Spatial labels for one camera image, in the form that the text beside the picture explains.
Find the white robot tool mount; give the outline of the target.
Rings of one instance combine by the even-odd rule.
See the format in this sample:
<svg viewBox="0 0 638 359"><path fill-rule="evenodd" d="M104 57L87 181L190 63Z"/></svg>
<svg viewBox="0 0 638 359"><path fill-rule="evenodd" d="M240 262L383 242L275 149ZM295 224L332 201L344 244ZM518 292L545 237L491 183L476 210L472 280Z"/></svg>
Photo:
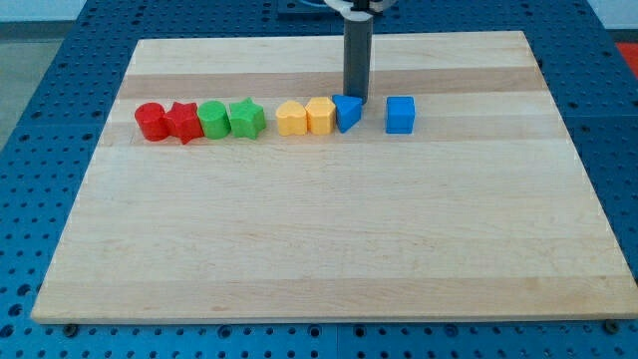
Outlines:
<svg viewBox="0 0 638 359"><path fill-rule="evenodd" d="M368 21L392 7L397 0L324 0L331 9L348 21Z"/></svg>

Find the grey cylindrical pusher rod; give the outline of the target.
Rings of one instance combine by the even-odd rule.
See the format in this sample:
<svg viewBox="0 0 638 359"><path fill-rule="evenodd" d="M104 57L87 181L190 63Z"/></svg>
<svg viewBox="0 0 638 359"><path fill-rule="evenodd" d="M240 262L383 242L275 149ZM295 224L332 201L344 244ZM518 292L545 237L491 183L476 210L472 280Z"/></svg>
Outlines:
<svg viewBox="0 0 638 359"><path fill-rule="evenodd" d="M344 21L343 93L368 101L373 19Z"/></svg>

